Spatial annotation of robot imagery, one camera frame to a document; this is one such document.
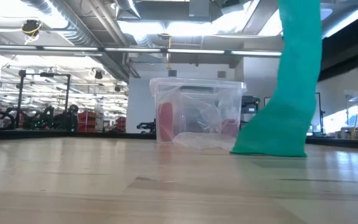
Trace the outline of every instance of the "wooden floor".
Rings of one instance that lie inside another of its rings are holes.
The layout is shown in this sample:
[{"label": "wooden floor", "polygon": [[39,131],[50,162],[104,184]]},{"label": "wooden floor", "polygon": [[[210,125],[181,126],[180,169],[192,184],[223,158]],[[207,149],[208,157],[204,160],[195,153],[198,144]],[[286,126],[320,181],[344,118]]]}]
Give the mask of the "wooden floor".
[{"label": "wooden floor", "polygon": [[357,223],[358,150],[235,156],[149,140],[0,141],[0,223]]}]

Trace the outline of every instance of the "teal fabric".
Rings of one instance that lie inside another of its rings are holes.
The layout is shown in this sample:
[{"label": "teal fabric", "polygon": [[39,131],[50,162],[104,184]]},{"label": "teal fabric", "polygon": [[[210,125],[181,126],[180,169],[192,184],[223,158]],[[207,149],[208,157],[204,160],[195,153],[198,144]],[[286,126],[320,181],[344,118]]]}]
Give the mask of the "teal fabric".
[{"label": "teal fabric", "polygon": [[279,0],[284,51],[277,89],[264,110],[240,131],[234,154],[306,157],[306,133],[314,114],[321,66],[319,0]]}]

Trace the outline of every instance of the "ceiling light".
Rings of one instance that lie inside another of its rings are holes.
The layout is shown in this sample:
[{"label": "ceiling light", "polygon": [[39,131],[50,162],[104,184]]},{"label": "ceiling light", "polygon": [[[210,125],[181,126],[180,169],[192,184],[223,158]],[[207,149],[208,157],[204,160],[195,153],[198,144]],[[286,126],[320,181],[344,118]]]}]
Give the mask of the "ceiling light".
[{"label": "ceiling light", "polygon": [[260,36],[275,36],[281,33],[283,30],[283,26],[280,20],[280,11],[274,12],[274,14],[270,17],[270,19],[266,22],[262,30],[258,35]]},{"label": "ceiling light", "polygon": [[70,89],[71,89],[72,91],[77,92],[77,93],[84,93],[83,91],[77,90],[77,89],[75,89],[75,88],[73,88],[73,87],[70,87]]},{"label": "ceiling light", "polygon": [[168,53],[224,54],[224,50],[168,49]]},{"label": "ceiling light", "polygon": [[248,56],[281,56],[281,52],[256,52],[256,51],[245,51],[245,50],[232,50],[233,55],[248,55]]},{"label": "ceiling light", "polygon": [[35,50],[35,46],[24,45],[0,45],[0,50]]},{"label": "ceiling light", "polygon": [[[1,91],[0,90],[0,94],[19,94],[19,91]],[[65,95],[66,93],[59,93],[59,92],[29,92],[29,91],[23,91],[22,92],[23,95],[32,95],[32,96],[55,96],[55,95]],[[119,98],[127,98],[126,95],[124,94],[111,94],[111,93],[98,93],[98,94],[92,94],[92,93],[70,93],[70,96],[72,97],[90,97],[90,98],[100,98],[100,97],[105,97],[105,98],[115,98],[115,99],[119,99]]]},{"label": "ceiling light", "polygon": [[131,52],[131,53],[159,53],[161,49],[150,49],[150,48],[112,48],[108,47],[105,49],[108,52]]},{"label": "ceiling light", "polygon": [[45,80],[48,81],[48,82],[51,82],[51,83],[56,83],[56,81],[51,79],[51,78],[45,78]]},{"label": "ceiling light", "polygon": [[97,47],[44,47],[45,50],[98,51]]},{"label": "ceiling light", "polygon": [[331,30],[329,30],[325,37],[330,37],[340,31],[341,29],[345,28],[352,22],[358,20],[358,10],[354,11],[350,16],[348,16],[346,19],[342,20],[338,24],[336,24]]},{"label": "ceiling light", "polygon": [[95,71],[94,78],[98,80],[102,79],[103,78],[102,71],[100,70]]},{"label": "ceiling light", "polygon": [[70,85],[104,86],[102,83],[71,83]]},{"label": "ceiling light", "polygon": [[4,96],[4,98],[7,100],[16,100],[16,97],[13,96]]}]

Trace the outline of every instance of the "ventilation duct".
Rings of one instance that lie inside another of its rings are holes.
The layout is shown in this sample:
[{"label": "ventilation duct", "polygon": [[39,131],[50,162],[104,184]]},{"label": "ventilation duct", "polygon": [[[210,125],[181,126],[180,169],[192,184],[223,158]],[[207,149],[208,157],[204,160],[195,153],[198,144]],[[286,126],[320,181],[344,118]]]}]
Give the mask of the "ventilation duct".
[{"label": "ventilation duct", "polygon": [[134,35],[134,39],[139,47],[153,47],[152,40],[149,35]]},{"label": "ventilation duct", "polygon": [[[75,46],[100,47],[101,43],[82,23],[77,15],[61,0],[21,0],[48,17],[62,16],[67,20],[67,29],[73,30],[62,32],[61,35]],[[122,72],[122,65],[115,62],[110,56],[103,54],[101,57],[91,57],[103,64],[105,69],[114,78],[128,82],[129,76]]]},{"label": "ventilation duct", "polygon": [[134,0],[116,0],[118,8],[127,11],[129,14],[140,19],[140,15],[135,8]]}]

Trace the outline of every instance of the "fluorescent light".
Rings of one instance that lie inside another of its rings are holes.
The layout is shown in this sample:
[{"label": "fluorescent light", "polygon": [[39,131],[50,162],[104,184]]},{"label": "fluorescent light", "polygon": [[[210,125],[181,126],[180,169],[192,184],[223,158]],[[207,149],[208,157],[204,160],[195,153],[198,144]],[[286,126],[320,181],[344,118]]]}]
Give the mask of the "fluorescent light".
[{"label": "fluorescent light", "polygon": [[354,11],[350,16],[348,16],[346,19],[342,20],[338,24],[336,24],[331,30],[329,30],[325,37],[330,37],[340,31],[341,29],[345,28],[352,22],[358,20],[358,10]]},{"label": "fluorescent light", "polygon": [[232,50],[233,55],[249,55],[249,56],[281,56],[281,52],[254,52],[245,50]]},{"label": "fluorescent light", "polygon": [[13,96],[5,96],[4,98],[8,100],[16,100],[16,97]]},{"label": "fluorescent light", "polygon": [[51,78],[45,78],[45,80],[48,80],[48,81],[50,81],[51,83],[56,83],[56,81],[53,80],[53,79],[51,79]]},{"label": "fluorescent light", "polygon": [[[19,94],[19,91],[0,91],[0,94]],[[23,91],[23,95],[33,95],[33,96],[56,96],[56,95],[66,95],[66,93],[60,93],[60,92],[29,92],[29,91]],[[126,95],[123,94],[110,94],[110,93],[98,93],[98,94],[92,94],[92,93],[70,93],[69,96],[72,97],[89,97],[89,98],[113,98],[113,99],[119,99],[119,98],[127,98]]]},{"label": "fluorescent light", "polygon": [[168,53],[224,54],[224,50],[168,49]]},{"label": "fluorescent light", "polygon": [[35,46],[26,45],[0,45],[0,50],[35,50]]},{"label": "fluorescent light", "polygon": [[77,90],[77,89],[75,89],[75,88],[73,88],[73,87],[70,87],[70,89],[71,89],[72,91],[76,91],[77,93],[84,93],[83,91]]},{"label": "fluorescent light", "polygon": [[145,53],[159,53],[161,49],[150,49],[150,48],[106,48],[108,52],[145,52]]},{"label": "fluorescent light", "polygon": [[71,83],[70,85],[104,86],[102,83]]},{"label": "fluorescent light", "polygon": [[259,36],[275,36],[281,33],[283,26],[280,20],[280,11],[274,12],[270,19],[266,22],[262,30],[259,32]]},{"label": "fluorescent light", "polygon": [[98,51],[97,47],[44,47],[45,50]]},{"label": "fluorescent light", "polygon": [[242,31],[243,28],[247,25],[249,19],[254,14],[256,7],[258,7],[259,1],[260,0],[253,0],[252,3],[247,2],[244,4],[244,10],[246,13],[244,14],[244,17],[239,21],[239,24],[236,27],[236,32]]}]

